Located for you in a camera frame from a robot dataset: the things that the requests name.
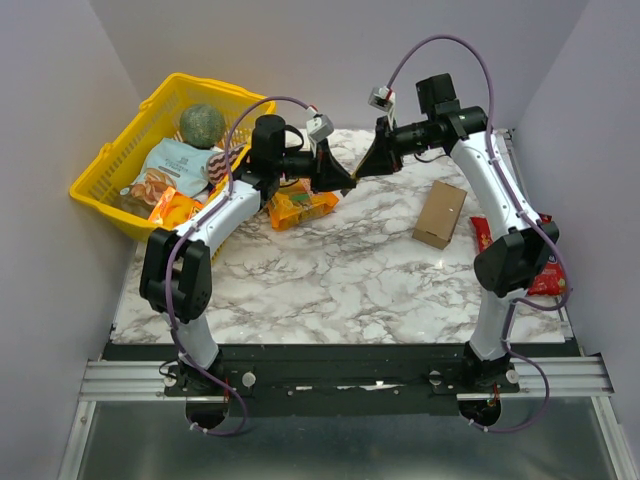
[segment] brown box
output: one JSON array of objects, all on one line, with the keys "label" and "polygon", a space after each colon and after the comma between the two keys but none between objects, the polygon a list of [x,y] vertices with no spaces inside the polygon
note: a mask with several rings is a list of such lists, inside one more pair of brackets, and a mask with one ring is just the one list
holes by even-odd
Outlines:
[{"label": "brown box", "polygon": [[443,250],[451,242],[467,192],[436,180],[422,207],[413,238]]}]

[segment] red bag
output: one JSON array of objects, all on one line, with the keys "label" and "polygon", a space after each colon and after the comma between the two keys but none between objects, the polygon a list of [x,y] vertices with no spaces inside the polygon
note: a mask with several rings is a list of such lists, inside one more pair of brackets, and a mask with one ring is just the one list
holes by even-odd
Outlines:
[{"label": "red bag", "polygon": [[[551,222],[551,215],[539,214],[542,223]],[[478,250],[485,251],[493,243],[489,222],[484,217],[471,217],[471,223],[476,229]],[[562,295],[567,290],[567,282],[562,273],[562,268],[554,255],[549,255],[549,262],[542,273],[533,281],[533,285],[527,292],[529,295]]]}]

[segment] marble table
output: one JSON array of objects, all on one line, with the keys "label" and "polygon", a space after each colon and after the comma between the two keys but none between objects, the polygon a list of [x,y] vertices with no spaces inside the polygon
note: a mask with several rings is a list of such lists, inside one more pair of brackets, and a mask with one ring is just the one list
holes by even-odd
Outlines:
[{"label": "marble table", "polygon": [[[335,157],[353,169],[373,133],[338,130],[330,138]],[[436,179],[468,192],[445,250],[411,238]],[[362,181],[324,218],[275,232],[267,214],[257,215],[229,237],[212,267],[213,336],[218,343],[465,342],[480,306],[469,217],[481,214],[451,159],[421,164],[408,157],[400,173]],[[143,256],[140,245],[116,313],[115,343],[171,341],[164,320],[138,294]],[[512,340],[563,342],[562,325],[557,312],[521,306]]]}]

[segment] wall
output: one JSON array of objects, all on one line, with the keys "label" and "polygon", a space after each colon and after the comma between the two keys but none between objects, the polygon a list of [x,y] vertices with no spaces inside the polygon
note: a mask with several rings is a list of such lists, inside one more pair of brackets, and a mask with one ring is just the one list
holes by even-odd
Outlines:
[{"label": "wall", "polygon": [[[402,56],[435,33],[486,56],[496,124],[514,126],[586,0],[90,0],[141,97],[184,71],[313,103],[343,127],[373,128],[367,105]],[[486,105],[479,66],[455,44],[418,53],[397,84],[399,119],[418,120],[415,83],[450,72],[463,104]],[[287,115],[292,110],[283,108]],[[293,123],[304,117],[292,116]]]},{"label": "wall", "polygon": [[89,4],[0,5],[0,478],[58,468],[131,242],[67,190],[139,97]]},{"label": "wall", "polygon": [[555,215],[575,278],[569,313],[602,352],[640,459],[640,3],[591,0],[516,131],[534,204]]}]

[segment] laundry basket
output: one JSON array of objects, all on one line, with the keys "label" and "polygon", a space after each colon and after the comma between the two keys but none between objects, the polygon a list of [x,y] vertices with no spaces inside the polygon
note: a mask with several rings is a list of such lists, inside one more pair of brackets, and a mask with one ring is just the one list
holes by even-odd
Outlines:
[{"label": "laundry basket", "polygon": [[[214,105],[224,115],[228,128],[249,105],[263,98],[217,80],[182,73],[170,75],[140,104],[140,112],[118,138],[102,147],[98,157],[71,186],[71,197],[98,210],[130,237],[146,242],[158,226],[112,205],[120,190],[138,176],[149,151],[163,138],[174,137],[181,113],[194,103]],[[273,112],[275,103],[269,102],[247,115],[236,129],[232,145],[249,142],[256,118]]]}]

